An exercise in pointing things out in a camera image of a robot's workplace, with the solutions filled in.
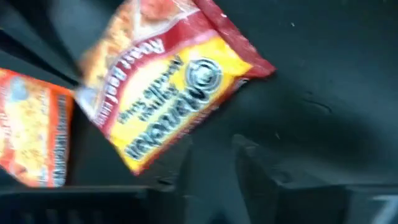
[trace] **instant noodle packet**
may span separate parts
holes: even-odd
[[[0,68],[0,166],[30,187],[65,183],[73,97]]]
[[[125,1],[81,67],[78,104],[135,174],[275,70],[211,0]]]

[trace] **red stripe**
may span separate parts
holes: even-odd
[[[238,28],[228,19],[223,11],[212,0],[194,0],[208,21],[228,45],[253,68],[245,76],[265,77],[275,71],[267,60],[263,59]]]

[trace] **food package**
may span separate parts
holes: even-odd
[[[126,0],[81,68],[78,104],[135,174],[275,69],[211,0]]]
[[[0,68],[0,166],[30,187],[65,183],[72,91]]]

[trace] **ramen soup package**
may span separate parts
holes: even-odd
[[[127,0],[82,60],[76,100],[139,174],[274,67],[211,0]]]
[[[31,187],[65,182],[70,90],[0,68],[0,166]]]

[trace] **plastic wrapper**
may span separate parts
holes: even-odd
[[[83,111],[139,174],[242,82],[274,67],[210,0],[127,0],[82,58]]]
[[[1,68],[0,92],[0,166],[31,187],[62,186],[72,92]]]

